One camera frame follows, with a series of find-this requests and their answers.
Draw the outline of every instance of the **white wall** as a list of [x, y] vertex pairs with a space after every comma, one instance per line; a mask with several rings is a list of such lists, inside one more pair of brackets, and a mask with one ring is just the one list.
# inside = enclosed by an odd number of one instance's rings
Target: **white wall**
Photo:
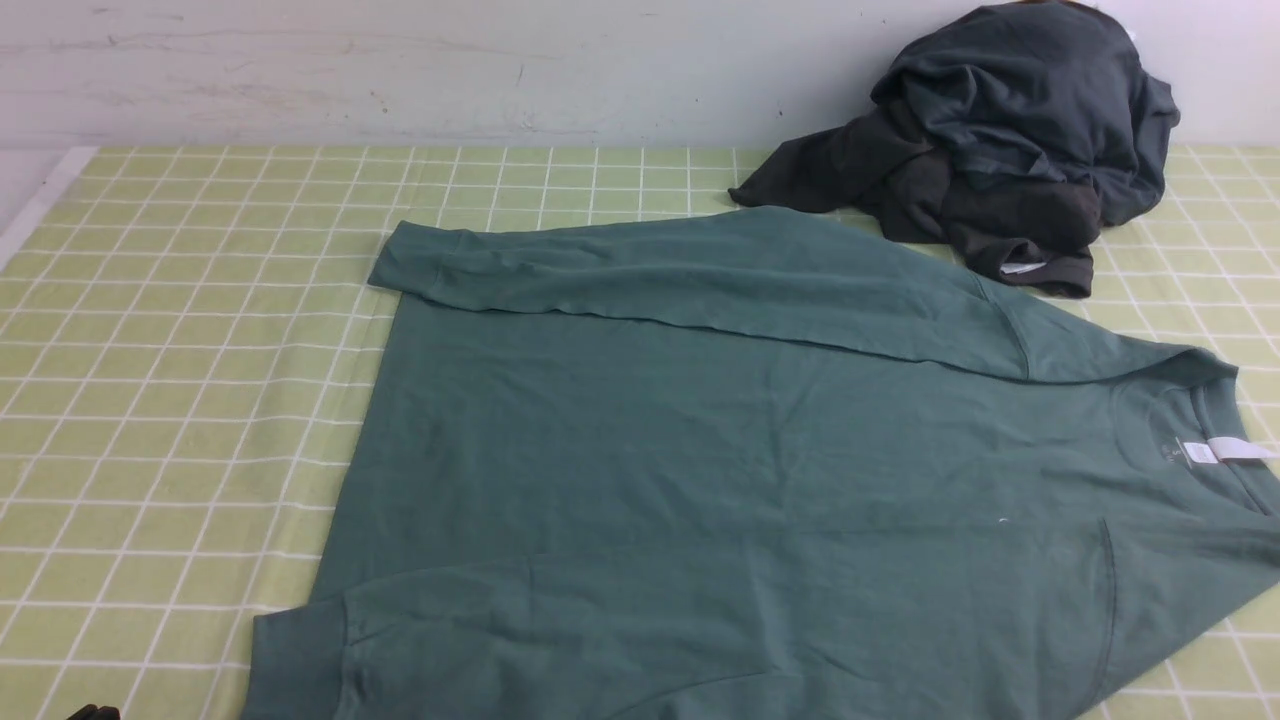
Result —
[[[964, 0], [3, 0], [0, 145], [771, 145]], [[1280, 3], [1108, 0], [1178, 140], [1280, 143]]]

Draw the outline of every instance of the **grid pattern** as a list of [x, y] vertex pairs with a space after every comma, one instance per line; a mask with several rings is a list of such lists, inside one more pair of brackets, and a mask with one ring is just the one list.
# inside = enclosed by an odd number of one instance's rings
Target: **grid pattern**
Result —
[[[0, 716], [237, 716], [250, 619], [310, 591], [397, 302], [365, 278], [398, 220], [721, 213], [764, 156], [104, 149], [0, 272]], [[1280, 448], [1280, 149], [1176, 147], [1167, 174], [1094, 246], [1094, 297], [1052, 302], [1242, 365], [1251, 434]], [[1088, 717], [1280, 720], [1280, 591]]]

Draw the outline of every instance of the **black object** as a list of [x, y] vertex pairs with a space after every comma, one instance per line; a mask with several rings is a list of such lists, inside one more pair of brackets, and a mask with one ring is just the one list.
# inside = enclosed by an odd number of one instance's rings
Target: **black object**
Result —
[[120, 720], [120, 711], [110, 706], [86, 705], [67, 720]]
[[945, 242], [986, 277], [1074, 297], [1091, 292], [1101, 227], [1160, 201], [1179, 120], [1119, 23], [1056, 0], [979, 8], [916, 40], [872, 100], [842, 128], [782, 143], [730, 195], [854, 205], [890, 240]]

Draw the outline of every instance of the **clothing label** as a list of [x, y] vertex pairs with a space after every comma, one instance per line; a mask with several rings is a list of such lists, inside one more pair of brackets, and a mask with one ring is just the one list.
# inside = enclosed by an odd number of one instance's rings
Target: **clothing label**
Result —
[[1187, 452], [1187, 457], [1190, 457], [1193, 462], [1217, 464], [1217, 456], [1213, 455], [1213, 448], [1203, 442], [1184, 442], [1183, 450]]
[[1267, 457], [1280, 457], [1265, 447], [1258, 447], [1252, 442], [1236, 437], [1211, 437], [1208, 447], [1220, 460], [1265, 460]]
[[1048, 263], [1005, 263], [1000, 266], [1000, 272], [1005, 275], [1020, 275], [1023, 273], [1038, 270], [1044, 265], [1048, 265]]

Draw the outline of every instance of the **shoulder seam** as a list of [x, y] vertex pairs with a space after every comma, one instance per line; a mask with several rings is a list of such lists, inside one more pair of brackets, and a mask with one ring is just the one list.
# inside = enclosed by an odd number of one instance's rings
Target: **shoulder seam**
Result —
[[987, 288], [983, 287], [983, 282], [980, 279], [974, 277], [973, 284], [977, 286], [978, 292], [982, 295], [982, 299], [987, 301], [987, 305], [991, 305], [995, 307], [996, 313], [1000, 313], [1000, 319], [1005, 323], [1005, 327], [1009, 328], [1009, 334], [1012, 336], [1014, 345], [1018, 347], [1018, 355], [1021, 359], [1023, 379], [1033, 379], [1030, 355], [1027, 352], [1027, 342], [1023, 340], [1023, 333], [1018, 329], [1018, 323], [1015, 323], [1009, 313], [1005, 311], [1005, 306], [987, 292]]

